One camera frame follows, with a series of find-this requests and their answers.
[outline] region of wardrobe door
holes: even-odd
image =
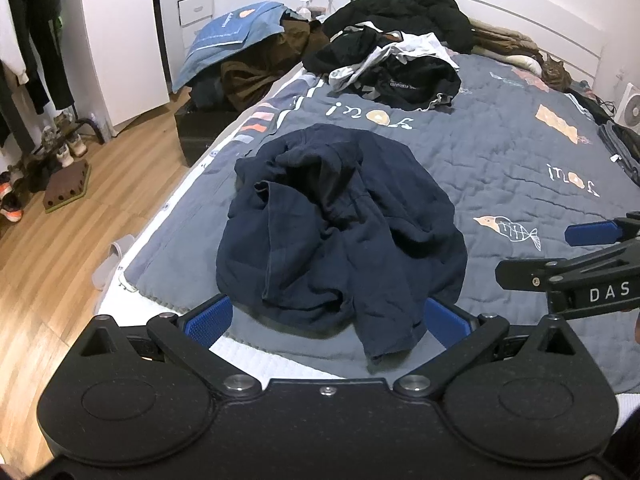
[[[111,124],[167,103],[153,0],[82,0],[82,10]]]

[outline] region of white wardrobe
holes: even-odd
[[[62,54],[81,116],[117,133],[169,101],[153,0],[63,0]]]
[[[176,79],[196,34],[213,15],[213,0],[159,0],[171,81]]]

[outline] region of bed frame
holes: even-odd
[[[517,30],[541,50],[564,61],[575,80],[593,80],[604,46],[604,33],[548,0],[456,0],[467,16]]]

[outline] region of gray quilt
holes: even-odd
[[[259,105],[236,140],[206,167],[126,269],[126,279],[144,296],[182,312],[215,295],[216,251],[235,192],[236,159],[276,136],[331,123],[405,143],[447,192],[468,250],[460,307],[473,314],[498,312],[512,323],[537,323],[546,313],[544,294],[502,290],[494,278],[497,263],[584,254],[564,243],[564,229],[624,216],[638,208],[640,189],[609,160],[596,124],[566,95],[491,59],[454,60],[462,88],[450,110],[405,112],[354,94],[333,94],[311,78],[290,84]],[[635,319],[632,312],[571,322],[616,392],[639,391]],[[229,333],[344,377],[393,380],[442,351],[428,333],[409,354],[373,369],[352,327],[323,336],[295,333],[255,319],[241,305]]]

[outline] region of cat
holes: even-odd
[[[546,54],[546,61],[542,64],[542,81],[554,90],[566,92],[572,79],[562,61],[556,61],[550,54]]]

